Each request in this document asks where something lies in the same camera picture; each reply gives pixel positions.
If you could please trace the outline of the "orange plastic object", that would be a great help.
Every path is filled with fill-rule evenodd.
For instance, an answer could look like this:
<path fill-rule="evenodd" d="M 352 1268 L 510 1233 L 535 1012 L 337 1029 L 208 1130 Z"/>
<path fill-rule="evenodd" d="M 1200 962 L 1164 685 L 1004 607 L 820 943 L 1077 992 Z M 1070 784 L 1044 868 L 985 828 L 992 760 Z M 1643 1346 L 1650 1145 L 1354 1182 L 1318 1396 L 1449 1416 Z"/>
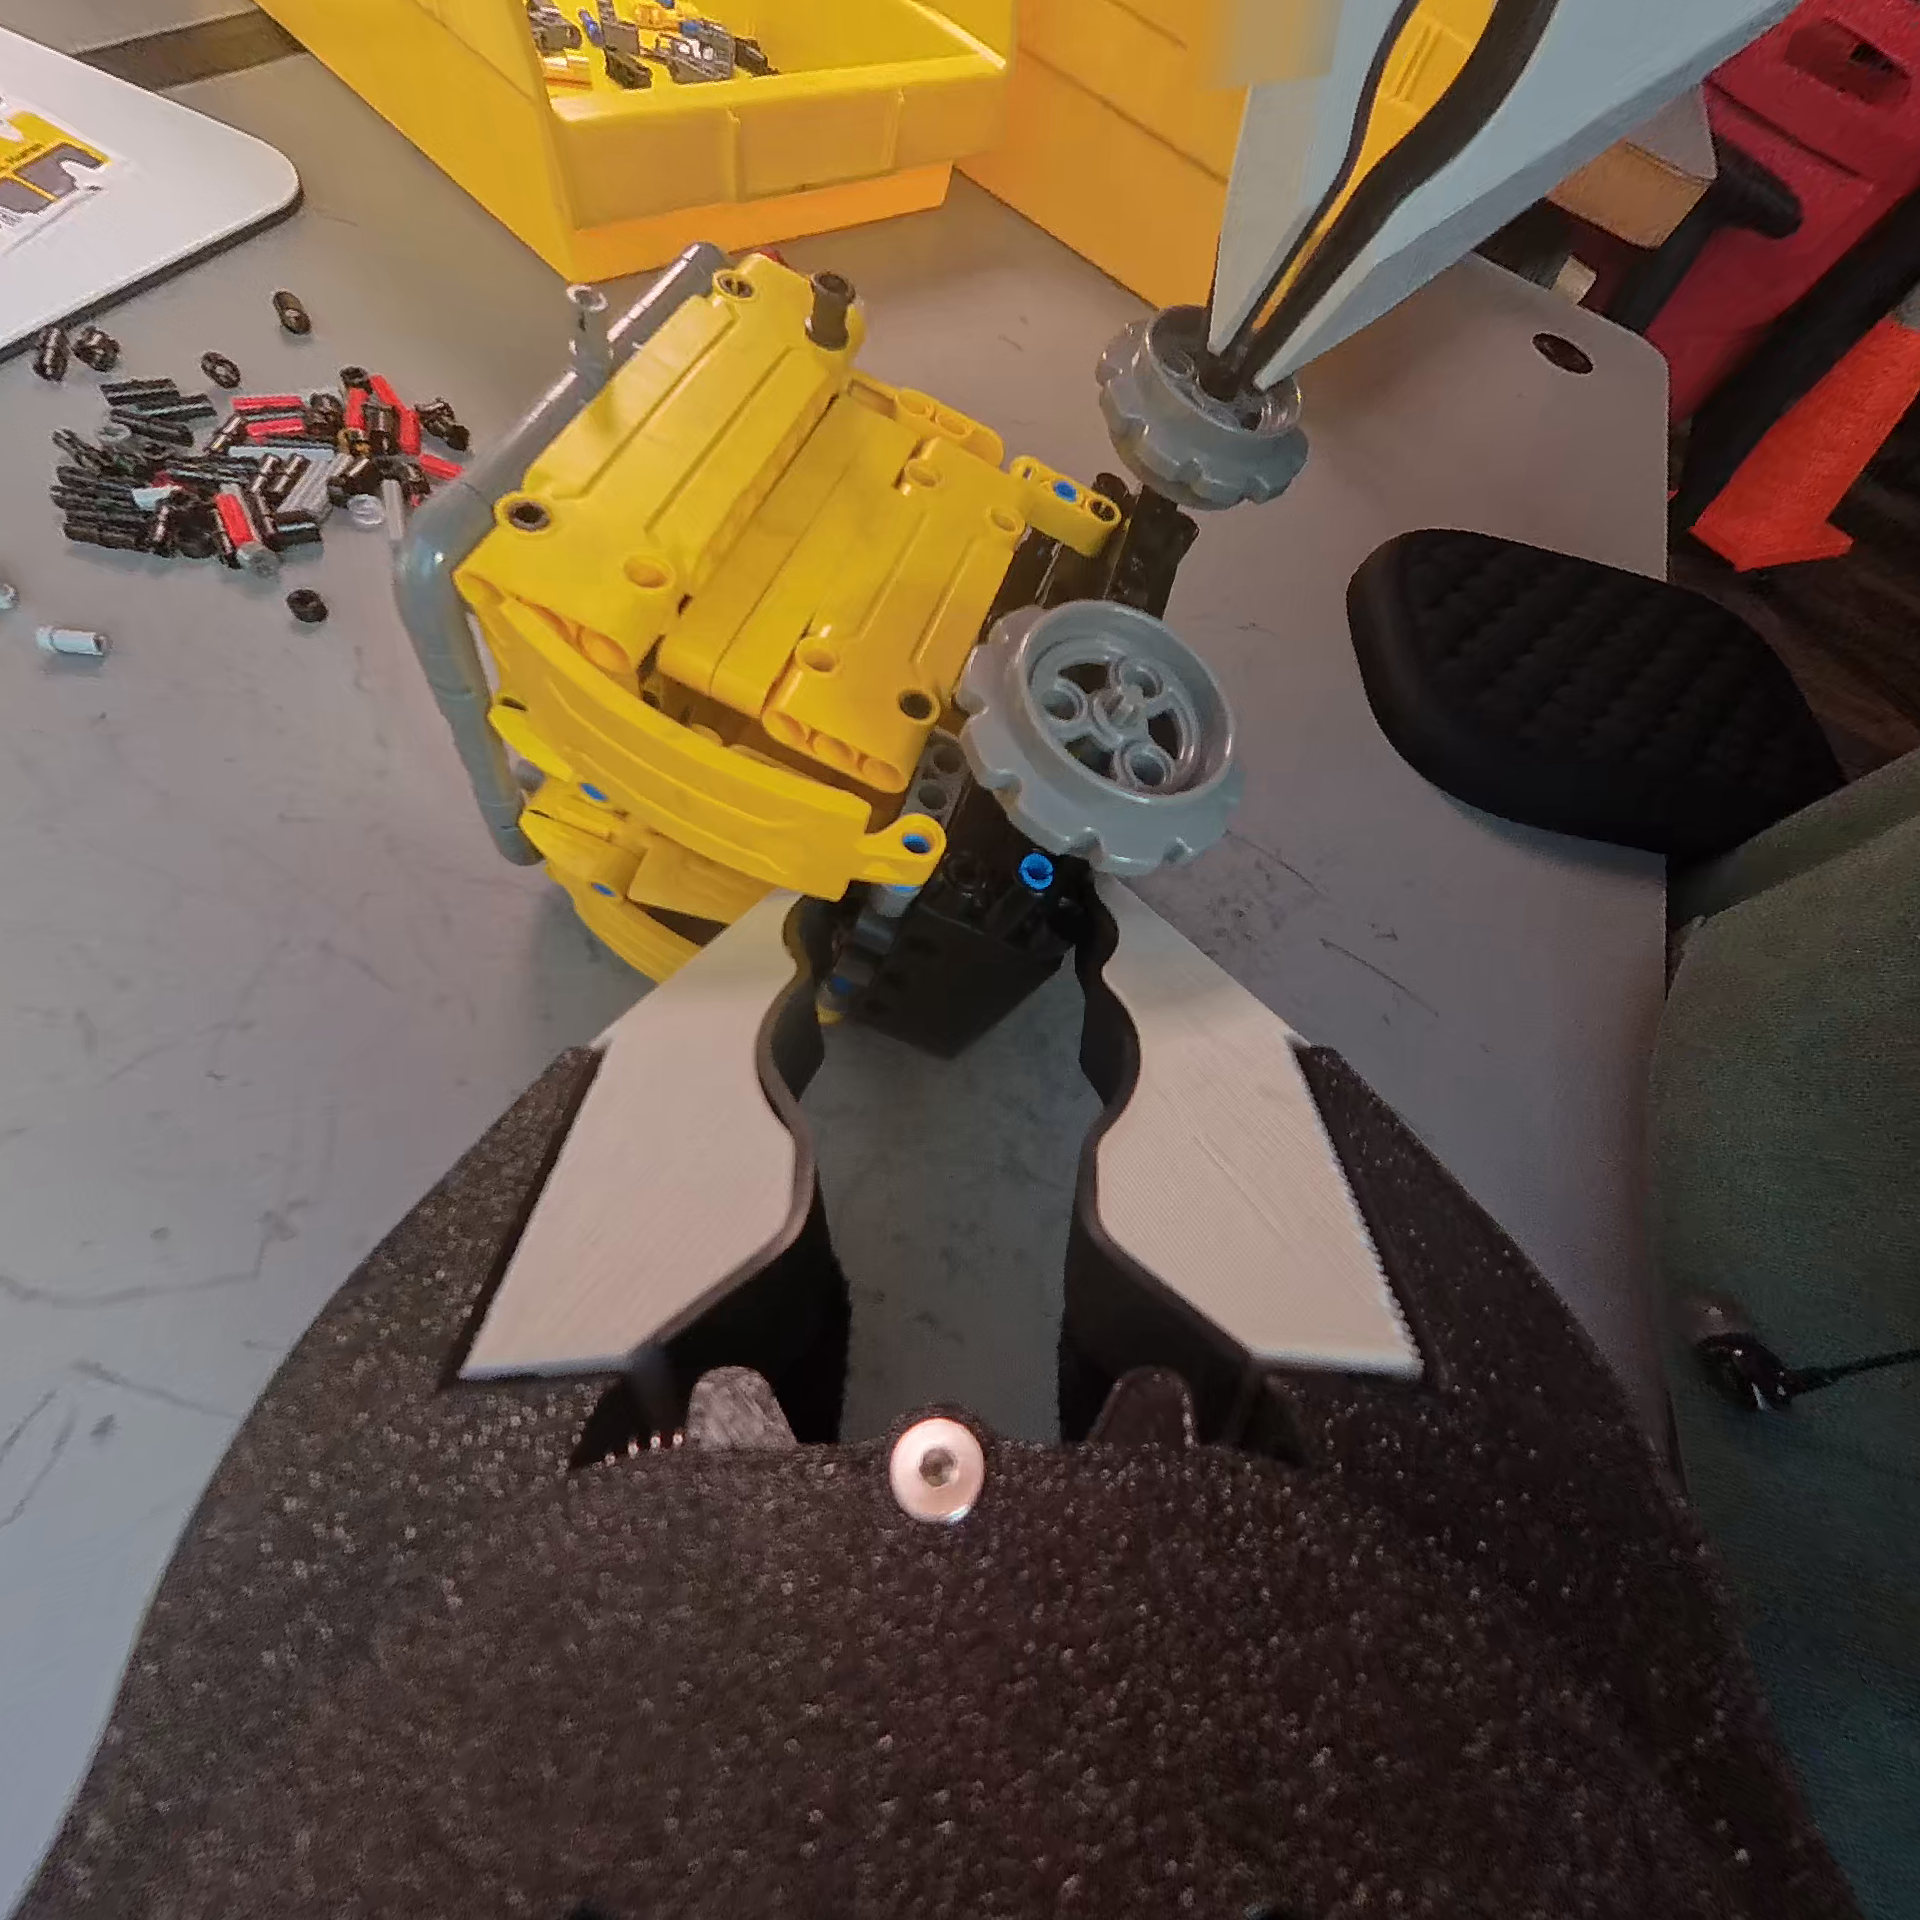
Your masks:
<path fill-rule="evenodd" d="M 1834 512 L 1917 400 L 1917 287 L 1821 372 L 1749 369 L 1700 409 L 1675 490 L 1684 531 L 1739 574 L 1834 560 Z"/>

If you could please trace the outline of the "pile of small lego pins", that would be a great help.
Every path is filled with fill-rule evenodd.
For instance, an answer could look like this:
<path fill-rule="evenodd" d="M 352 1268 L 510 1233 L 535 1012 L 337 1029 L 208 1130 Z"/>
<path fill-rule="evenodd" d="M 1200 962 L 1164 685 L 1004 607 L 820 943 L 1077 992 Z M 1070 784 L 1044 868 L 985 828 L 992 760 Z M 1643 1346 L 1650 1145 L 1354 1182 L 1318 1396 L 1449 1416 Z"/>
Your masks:
<path fill-rule="evenodd" d="M 199 382 L 129 375 L 100 322 L 42 322 L 20 347 L 34 375 L 81 372 L 98 420 L 53 432 L 47 486 L 65 546 L 129 560 L 217 566 L 274 583 L 324 551 L 333 520 L 393 538 L 465 475 L 472 434 L 451 397 L 408 397 L 369 365 L 266 387 L 222 348 Z"/>

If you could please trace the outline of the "yellow lego vehicle model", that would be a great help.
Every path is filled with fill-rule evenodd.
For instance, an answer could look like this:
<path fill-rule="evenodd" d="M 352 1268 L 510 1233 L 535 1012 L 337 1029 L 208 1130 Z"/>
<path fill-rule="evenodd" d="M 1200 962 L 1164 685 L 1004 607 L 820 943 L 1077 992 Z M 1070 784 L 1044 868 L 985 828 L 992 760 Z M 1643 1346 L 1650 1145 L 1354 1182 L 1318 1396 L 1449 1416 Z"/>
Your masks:
<path fill-rule="evenodd" d="M 1083 937 L 1090 866 L 962 757 L 1022 607 L 1164 613 L 1194 520 L 1010 456 L 857 369 L 839 274 L 693 246 L 423 502 L 396 607 L 497 850 L 646 978 L 773 890 L 826 907 L 820 1018 L 973 1049 Z"/>

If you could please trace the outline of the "grey lego wheel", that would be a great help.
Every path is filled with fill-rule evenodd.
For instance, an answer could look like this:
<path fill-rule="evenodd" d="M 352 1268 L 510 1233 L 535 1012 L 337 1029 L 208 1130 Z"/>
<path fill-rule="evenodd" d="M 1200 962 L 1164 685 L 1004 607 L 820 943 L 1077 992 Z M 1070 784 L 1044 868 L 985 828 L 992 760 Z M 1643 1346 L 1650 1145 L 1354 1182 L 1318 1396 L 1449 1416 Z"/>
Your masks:
<path fill-rule="evenodd" d="M 1174 302 L 1122 327 L 1098 359 L 1100 416 L 1139 486 L 1185 512 L 1265 507 L 1310 460 L 1298 386 L 1214 372 L 1208 322 L 1208 306 Z"/>
<path fill-rule="evenodd" d="M 1143 879 L 1223 840 L 1244 785 L 1234 711 L 1162 617 L 1108 598 L 1011 609 L 953 702 L 973 780 L 1040 852 Z"/>

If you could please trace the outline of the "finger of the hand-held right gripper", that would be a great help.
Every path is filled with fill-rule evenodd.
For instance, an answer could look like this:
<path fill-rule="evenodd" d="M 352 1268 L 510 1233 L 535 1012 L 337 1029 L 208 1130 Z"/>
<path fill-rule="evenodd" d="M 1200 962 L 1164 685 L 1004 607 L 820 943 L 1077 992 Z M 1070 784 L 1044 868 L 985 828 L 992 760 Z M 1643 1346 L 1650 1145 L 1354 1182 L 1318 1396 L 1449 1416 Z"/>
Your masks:
<path fill-rule="evenodd" d="M 1408 197 L 1389 246 L 1419 246 L 1419 287 L 1502 220 L 1650 119 L 1786 2 L 1489 2 L 1404 144 Z M 1238 80 L 1317 71 L 1295 26 L 1238 7 Z"/>
<path fill-rule="evenodd" d="M 1389 246 L 1419 124 L 1418 2 L 1246 2 L 1295 26 L 1317 71 L 1246 90 L 1211 271 L 1211 375 L 1267 396 L 1419 290 Z"/>

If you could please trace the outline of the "lego sticker sheet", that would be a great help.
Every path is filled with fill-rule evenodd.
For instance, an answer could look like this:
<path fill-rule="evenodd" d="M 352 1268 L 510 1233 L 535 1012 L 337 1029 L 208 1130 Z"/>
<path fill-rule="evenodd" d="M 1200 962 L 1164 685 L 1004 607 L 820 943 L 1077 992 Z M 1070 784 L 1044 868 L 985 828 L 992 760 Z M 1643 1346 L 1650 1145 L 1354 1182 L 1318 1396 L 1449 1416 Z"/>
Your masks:
<path fill-rule="evenodd" d="M 129 163 L 112 148 L 4 94 L 4 257 L 47 239 L 128 176 Z"/>

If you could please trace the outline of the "red plastic case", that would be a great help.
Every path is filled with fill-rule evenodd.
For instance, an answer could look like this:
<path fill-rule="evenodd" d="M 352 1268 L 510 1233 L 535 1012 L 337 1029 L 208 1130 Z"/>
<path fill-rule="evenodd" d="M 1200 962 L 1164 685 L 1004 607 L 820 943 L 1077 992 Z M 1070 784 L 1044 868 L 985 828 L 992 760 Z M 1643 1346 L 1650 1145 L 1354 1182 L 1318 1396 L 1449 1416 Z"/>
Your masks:
<path fill-rule="evenodd" d="M 1716 182 L 1646 322 L 1691 416 L 1917 189 L 1917 2 L 1802 2 L 1703 80 Z"/>

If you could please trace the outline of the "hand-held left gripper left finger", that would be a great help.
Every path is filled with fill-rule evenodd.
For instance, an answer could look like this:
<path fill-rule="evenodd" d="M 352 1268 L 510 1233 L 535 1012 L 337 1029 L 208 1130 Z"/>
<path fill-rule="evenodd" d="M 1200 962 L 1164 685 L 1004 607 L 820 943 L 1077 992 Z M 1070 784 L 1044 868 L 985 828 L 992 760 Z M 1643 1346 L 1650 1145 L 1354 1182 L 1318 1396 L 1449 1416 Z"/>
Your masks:
<path fill-rule="evenodd" d="M 593 1385 L 589 1469 L 696 1444 L 703 1380 L 773 1447 L 839 1444 L 849 1283 L 800 1096 L 822 907 L 760 896 L 593 1043 L 454 1351 L 457 1385 Z"/>

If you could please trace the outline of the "person's green sweatshirt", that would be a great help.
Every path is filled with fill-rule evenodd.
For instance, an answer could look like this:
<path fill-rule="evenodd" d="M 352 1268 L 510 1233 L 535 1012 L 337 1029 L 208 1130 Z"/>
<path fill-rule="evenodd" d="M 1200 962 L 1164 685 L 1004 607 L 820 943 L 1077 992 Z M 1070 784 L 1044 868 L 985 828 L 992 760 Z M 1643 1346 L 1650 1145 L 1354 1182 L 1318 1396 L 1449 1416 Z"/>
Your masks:
<path fill-rule="evenodd" d="M 1691 1357 L 1917 1349 L 1917 755 L 1669 883 L 1650 1244 L 1691 1505 L 1861 1912 L 1917 1916 L 1917 1367 L 1783 1414 Z"/>

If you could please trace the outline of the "black drawstring toggle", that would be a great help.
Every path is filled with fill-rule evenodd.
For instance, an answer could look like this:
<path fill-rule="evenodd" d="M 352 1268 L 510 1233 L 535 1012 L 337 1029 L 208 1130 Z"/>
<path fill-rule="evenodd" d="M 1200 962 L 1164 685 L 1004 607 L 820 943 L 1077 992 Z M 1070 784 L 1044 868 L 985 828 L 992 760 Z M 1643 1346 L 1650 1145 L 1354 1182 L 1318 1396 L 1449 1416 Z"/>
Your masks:
<path fill-rule="evenodd" d="M 1752 1333 L 1709 1333 L 1691 1340 L 1691 1357 L 1715 1388 L 1745 1407 L 1783 1414 L 1808 1393 L 1838 1388 L 1873 1371 L 1917 1367 L 1917 1349 L 1861 1356 L 1841 1362 L 1786 1364 Z"/>

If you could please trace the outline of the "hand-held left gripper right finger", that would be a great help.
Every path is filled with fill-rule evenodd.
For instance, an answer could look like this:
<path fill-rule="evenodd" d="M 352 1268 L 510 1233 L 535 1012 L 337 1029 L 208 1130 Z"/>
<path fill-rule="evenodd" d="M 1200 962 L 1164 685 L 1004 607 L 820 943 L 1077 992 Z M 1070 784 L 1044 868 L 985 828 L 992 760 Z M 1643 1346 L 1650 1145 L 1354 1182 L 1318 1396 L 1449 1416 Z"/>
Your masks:
<path fill-rule="evenodd" d="M 1090 881 L 1060 1435 L 1164 1371 L 1204 1444 L 1284 1432 L 1281 1385 L 1425 1377 L 1418 1333 L 1310 1080 L 1310 1043 L 1122 881 Z"/>

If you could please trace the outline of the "heap of mixed lego parts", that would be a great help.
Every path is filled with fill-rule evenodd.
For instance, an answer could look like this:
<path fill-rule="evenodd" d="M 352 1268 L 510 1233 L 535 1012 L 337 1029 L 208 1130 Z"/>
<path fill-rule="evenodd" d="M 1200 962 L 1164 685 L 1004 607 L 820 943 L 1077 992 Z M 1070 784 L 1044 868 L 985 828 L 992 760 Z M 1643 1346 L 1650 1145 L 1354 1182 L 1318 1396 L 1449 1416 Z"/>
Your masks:
<path fill-rule="evenodd" d="M 526 2 L 521 13 L 553 94 L 776 74 L 760 40 L 680 2 Z"/>

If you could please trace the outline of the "yellow storage bin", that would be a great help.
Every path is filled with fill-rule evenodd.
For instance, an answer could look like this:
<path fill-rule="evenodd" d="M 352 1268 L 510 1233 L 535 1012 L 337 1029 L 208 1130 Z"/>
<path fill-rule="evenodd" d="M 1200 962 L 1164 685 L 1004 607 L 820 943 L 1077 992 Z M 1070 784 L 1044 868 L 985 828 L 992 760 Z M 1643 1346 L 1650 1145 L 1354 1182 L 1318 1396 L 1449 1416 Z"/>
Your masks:
<path fill-rule="evenodd" d="M 1200 302 L 1238 152 L 1240 2 L 1019 2 L 1004 129 L 965 163 L 1155 313 Z M 1489 2 L 1418 2 L 1419 112 Z"/>
<path fill-rule="evenodd" d="M 941 206 L 1002 129 L 1011 2 L 681 2 L 773 77 L 553 94 L 521 2 L 262 2 L 565 279 Z"/>

